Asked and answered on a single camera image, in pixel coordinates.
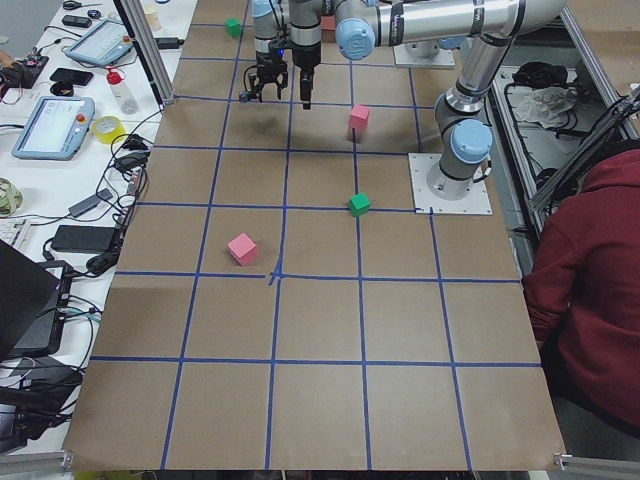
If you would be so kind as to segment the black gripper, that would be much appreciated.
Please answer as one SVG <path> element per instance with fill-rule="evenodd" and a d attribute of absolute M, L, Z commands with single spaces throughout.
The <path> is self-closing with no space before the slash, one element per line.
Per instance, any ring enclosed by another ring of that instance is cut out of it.
<path fill-rule="evenodd" d="M 262 102 L 262 84 L 275 83 L 276 96 L 282 98 L 283 91 L 288 87 L 288 64 L 283 59 L 281 50 L 275 53 L 256 53 L 257 73 L 246 70 L 243 75 L 244 91 L 250 94 L 250 101 Z"/>
<path fill-rule="evenodd" d="M 314 70 L 321 63 L 321 27 L 290 25 L 293 62 L 301 69 L 299 98 L 304 110 L 312 107 Z"/>

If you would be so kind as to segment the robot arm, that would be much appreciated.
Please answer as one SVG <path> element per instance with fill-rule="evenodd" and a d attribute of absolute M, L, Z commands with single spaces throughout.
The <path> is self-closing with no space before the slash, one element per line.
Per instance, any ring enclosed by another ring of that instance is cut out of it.
<path fill-rule="evenodd" d="M 489 87 L 515 38 L 555 19 L 563 1 L 291 1 L 289 33 L 294 62 L 307 72 L 319 57 L 320 23 L 336 22 L 341 54 L 361 60 L 381 46 L 464 37 L 471 47 L 456 80 L 436 103 L 443 142 L 427 185 L 437 196 L 457 200 L 467 194 L 476 170 L 488 157 L 492 134 L 478 114 Z"/>
<path fill-rule="evenodd" d="M 265 86 L 274 85 L 276 96 L 288 86 L 288 65 L 284 56 L 287 42 L 286 15 L 276 1 L 252 1 L 255 62 L 243 74 L 244 90 L 239 100 L 262 101 Z"/>

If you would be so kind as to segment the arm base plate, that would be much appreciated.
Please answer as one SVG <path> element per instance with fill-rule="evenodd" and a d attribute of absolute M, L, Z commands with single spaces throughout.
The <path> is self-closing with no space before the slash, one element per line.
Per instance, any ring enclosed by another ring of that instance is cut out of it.
<path fill-rule="evenodd" d="M 403 68 L 453 70 L 454 56 L 440 47 L 437 40 L 404 43 L 394 46 L 395 65 Z"/>
<path fill-rule="evenodd" d="M 491 215 L 484 172 L 476 168 L 468 180 L 452 180 L 440 169 L 440 154 L 410 153 L 409 171 L 414 211 L 435 215 Z"/>

